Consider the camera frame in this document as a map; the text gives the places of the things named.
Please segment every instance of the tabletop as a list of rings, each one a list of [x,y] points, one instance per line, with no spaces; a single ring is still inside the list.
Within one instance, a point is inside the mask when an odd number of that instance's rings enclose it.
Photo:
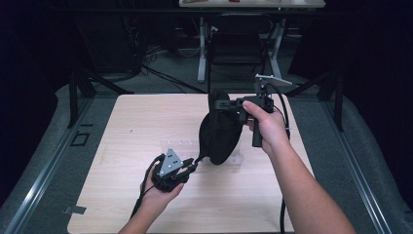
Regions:
[[[208,8],[323,8],[323,0],[179,0],[180,7]]]
[[[291,144],[313,172],[284,100]],[[281,108],[278,97],[274,102]],[[72,215],[68,231],[117,233],[128,222],[145,171],[157,156],[168,147],[182,160],[198,156],[199,127],[207,113],[207,95],[119,96],[76,205],[86,210]],[[224,164],[205,158],[148,233],[280,231],[282,194],[268,156],[251,142],[252,132],[244,127]],[[288,213],[285,230],[293,230]]]

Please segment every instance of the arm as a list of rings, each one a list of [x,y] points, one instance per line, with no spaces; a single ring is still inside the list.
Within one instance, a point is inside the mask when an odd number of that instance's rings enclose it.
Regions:
[[[142,203],[136,214],[129,220],[129,222],[121,229],[119,233],[135,233],[143,234],[149,229],[155,219],[164,211],[168,203],[173,200],[182,190],[183,183],[176,186],[171,193],[164,193],[155,187],[152,182],[152,174],[154,171],[152,167],[146,180],[146,188],[148,192],[142,198]]]
[[[296,233],[356,233],[342,210],[308,171],[285,133],[282,115],[268,114],[244,101],[258,119],[262,148],[268,154]]]

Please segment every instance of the person's left hand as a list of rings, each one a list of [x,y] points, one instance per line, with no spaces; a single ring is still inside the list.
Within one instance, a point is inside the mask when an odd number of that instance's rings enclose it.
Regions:
[[[150,212],[153,213],[153,215],[159,216],[167,207],[168,203],[179,195],[184,184],[178,184],[171,192],[163,192],[156,187],[152,187],[154,185],[152,182],[152,174],[155,166],[156,165],[152,167],[148,179],[146,180],[145,189],[149,190],[143,196],[139,209],[150,209]]]

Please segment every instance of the black cable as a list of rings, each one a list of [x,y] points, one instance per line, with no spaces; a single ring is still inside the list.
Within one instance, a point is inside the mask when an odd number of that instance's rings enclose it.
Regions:
[[[195,86],[191,86],[191,85],[189,85],[189,84],[187,84],[187,83],[179,80],[178,78],[175,78],[175,77],[172,77],[172,76],[167,75],[167,74],[165,74],[165,73],[162,73],[162,72],[160,72],[160,71],[154,70],[153,68],[151,68],[151,67],[149,67],[149,66],[147,66],[147,65],[142,65],[142,67],[145,68],[148,72],[150,72],[150,73],[152,73],[152,74],[154,74],[154,75],[157,75],[158,77],[160,77],[160,78],[162,78],[162,79],[164,79],[164,80],[167,80],[167,81],[172,82],[173,85],[177,84],[177,85],[180,85],[180,86],[189,88],[189,89],[191,89],[191,90],[194,90],[194,91],[196,91],[196,92],[198,92],[198,93],[201,93],[201,94],[206,94],[206,93],[207,93],[207,92],[205,92],[205,91],[203,91],[203,90],[201,90],[201,89],[198,89],[198,88],[195,87]]]
[[[277,93],[277,95],[278,95],[279,98],[280,98],[280,101],[281,101],[281,103],[282,103],[283,119],[284,119],[284,123],[285,123],[285,131],[286,131],[286,135],[288,136],[288,140],[290,140],[290,130],[289,130],[288,113],[287,113],[287,111],[286,111],[286,105],[285,105],[285,101],[283,100],[282,93],[280,92],[280,89],[279,89],[277,86],[275,86],[275,85],[273,85],[273,84],[271,84],[271,83],[268,83],[267,85],[273,87],[274,90],[276,90],[276,93]],[[284,229],[284,217],[285,217],[285,201],[284,201],[284,199],[282,198],[282,207],[281,207],[281,210],[280,210],[280,232],[281,232],[281,234],[284,234],[284,233],[285,233],[285,229]]]
[[[151,163],[151,165],[149,165],[149,168],[146,170],[145,178],[143,179],[142,187],[140,188],[139,198],[136,200],[136,203],[134,204],[133,211],[131,212],[131,217],[130,218],[132,218],[134,216],[134,214],[136,214],[137,209],[139,209],[140,204],[142,203],[143,196],[146,194],[146,192],[148,192],[151,188],[153,188],[155,186],[154,185],[154,186],[148,188],[148,190],[145,191],[146,181],[148,180],[149,173],[151,172],[151,169],[155,165],[155,163],[158,162],[158,161],[161,161],[162,157],[163,157],[162,155],[156,157],[154,159],[154,161]]]
[[[282,210],[280,211],[280,233],[284,234],[285,201],[282,199]]]

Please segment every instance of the gray carpet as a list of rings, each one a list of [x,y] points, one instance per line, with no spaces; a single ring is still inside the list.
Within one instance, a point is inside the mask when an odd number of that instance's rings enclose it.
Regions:
[[[288,65],[296,45],[297,42],[294,40],[286,40],[282,44],[284,50],[281,50],[279,63],[285,79],[301,83],[305,79],[287,75]],[[207,89],[206,84],[197,82],[197,57],[159,53],[157,59],[149,63],[149,66],[180,78],[199,89]],[[220,70],[214,70],[214,79],[223,81],[220,76],[224,76],[225,72],[228,71],[224,70],[222,73]],[[105,77],[108,79],[117,78],[116,75]],[[193,90],[188,88],[179,89],[171,82],[162,80],[153,74],[146,75],[145,70],[142,70],[142,73],[132,79],[116,84],[137,94],[194,93]],[[76,204],[94,153],[116,101],[114,92],[100,84],[96,83],[94,85],[98,95],[88,105],[87,110],[83,112],[84,115],[82,115],[79,124],[74,129],[75,133],[79,131],[78,134],[83,137],[88,135],[89,138],[84,146],[70,146],[73,138],[68,141],[69,145],[62,152],[62,158],[53,179],[48,184],[42,199],[36,204],[36,209],[25,223],[24,233],[67,233],[66,227],[70,215],[63,211],[67,206]],[[233,84],[219,82],[215,85],[217,87],[229,87]],[[234,92],[244,93],[248,89],[250,89],[250,82],[245,80],[244,84]],[[329,103],[317,101],[315,98],[317,90],[317,87],[313,87],[300,97],[293,97],[289,100],[315,176],[343,208],[355,226],[357,233],[376,233],[374,222],[370,218],[355,185],[354,178],[349,171],[345,152],[336,135],[335,127],[330,124],[329,118],[331,117],[325,111],[325,106],[328,106]],[[36,177],[41,173],[48,160],[55,155],[60,140],[66,133],[66,126],[69,123],[67,87],[58,91],[57,96],[59,97],[59,104],[54,119],[19,184],[0,210],[1,233],[6,231]],[[88,103],[87,100],[81,97],[80,99],[81,103]],[[355,107],[346,99],[343,107],[343,127],[345,129],[344,135],[356,154],[357,160],[393,233],[413,233],[412,213],[405,207],[399,197],[380,149]],[[79,142],[74,141],[73,143],[83,143],[80,137],[77,140]]]

